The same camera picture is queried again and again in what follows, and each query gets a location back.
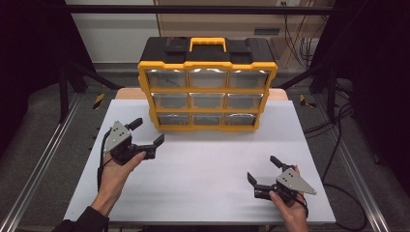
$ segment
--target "gray carpet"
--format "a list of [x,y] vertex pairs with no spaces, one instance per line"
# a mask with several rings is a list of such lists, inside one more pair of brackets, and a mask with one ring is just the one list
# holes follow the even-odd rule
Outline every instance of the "gray carpet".
[[[136,78],[118,77],[115,83],[136,86]],[[82,169],[88,159],[90,148],[94,144],[98,128],[110,100],[115,98],[115,91],[99,83],[89,82],[90,87],[83,96],[73,121],[70,124],[59,148],[57,149],[43,180],[35,192],[19,224],[19,230],[30,226],[51,228],[63,218],[69,199],[73,195]],[[93,109],[98,94],[104,93],[102,104]],[[295,86],[287,90],[294,102],[303,129],[317,126],[325,121],[318,107],[300,104],[300,94],[304,94],[308,103],[317,103],[304,86]],[[337,96],[337,104],[347,102]],[[51,85],[33,94],[29,101],[29,110],[7,152],[0,159],[0,219],[3,220],[15,203],[19,193],[35,168],[37,161],[54,133],[59,119],[58,85]],[[387,224],[392,231],[410,231],[410,197],[401,189],[388,166],[375,164],[366,139],[356,119],[347,116],[341,121],[342,138],[354,161],[360,167]],[[334,149],[335,142],[330,131],[307,140],[311,154],[320,175]],[[335,184],[353,195],[355,191],[343,164],[336,155],[326,183]],[[359,227],[364,219],[360,207],[346,194],[333,188],[326,188],[337,222],[347,227]],[[337,225],[312,225],[311,231],[345,231]],[[278,226],[274,231],[283,231]],[[365,231],[373,231],[367,224]]]

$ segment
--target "yellow plastic case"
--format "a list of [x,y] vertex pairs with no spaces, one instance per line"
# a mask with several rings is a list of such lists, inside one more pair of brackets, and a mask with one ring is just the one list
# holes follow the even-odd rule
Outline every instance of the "yellow plastic case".
[[159,131],[255,131],[278,66],[265,39],[153,37],[138,70]]

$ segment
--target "human hand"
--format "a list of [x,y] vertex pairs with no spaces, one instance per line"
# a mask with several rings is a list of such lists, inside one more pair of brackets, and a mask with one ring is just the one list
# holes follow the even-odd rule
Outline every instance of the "human hand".
[[106,165],[102,172],[100,190],[93,204],[91,204],[91,208],[108,217],[115,203],[120,198],[130,173],[144,160],[145,154],[145,152],[141,152],[126,164],[120,165],[115,162],[115,159],[112,159],[110,153],[107,153],[103,158],[103,163],[106,163]]
[[[300,174],[298,166],[295,166],[295,171]],[[305,208],[295,202],[290,201],[287,205],[283,202],[279,195],[277,195],[274,191],[270,191],[269,194],[271,195],[271,199],[274,204],[280,210],[280,213],[283,217],[284,226],[288,232],[305,232],[308,231],[308,223],[307,223],[307,215]],[[303,194],[296,194],[296,198],[304,202],[304,198],[302,197]]]

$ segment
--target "white tabletop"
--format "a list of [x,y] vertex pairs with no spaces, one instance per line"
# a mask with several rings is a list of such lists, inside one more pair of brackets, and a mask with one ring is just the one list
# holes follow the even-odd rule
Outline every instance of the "white tabletop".
[[[113,100],[103,120],[65,219],[77,220],[97,194],[97,168],[103,135],[118,120],[136,118],[143,124],[132,132],[132,143],[152,144],[161,133],[154,128],[146,100]],[[281,170],[276,156],[298,164],[302,177],[317,191],[305,194],[308,223],[334,223],[320,177],[313,163],[292,101],[268,101],[254,132],[167,131],[155,159],[133,171],[111,221],[136,224],[275,224],[281,223],[273,202],[253,197],[249,172],[261,185],[275,183]]]

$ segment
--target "drawer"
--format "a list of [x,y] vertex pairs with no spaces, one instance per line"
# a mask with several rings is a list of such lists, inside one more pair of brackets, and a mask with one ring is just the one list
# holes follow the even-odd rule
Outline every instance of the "drawer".
[[152,93],[157,108],[188,108],[188,94]]
[[202,94],[190,93],[192,108],[223,108],[224,93]]
[[226,108],[258,109],[262,94],[228,94]]
[[187,87],[185,71],[149,70],[145,72],[151,88],[185,88]]
[[221,119],[222,113],[192,113],[194,125],[218,126]]
[[229,88],[263,89],[268,79],[268,71],[231,71]]
[[256,114],[253,113],[225,113],[226,126],[253,126]]
[[227,71],[219,69],[195,69],[188,71],[192,88],[225,88]]
[[189,113],[158,113],[160,125],[189,125]]

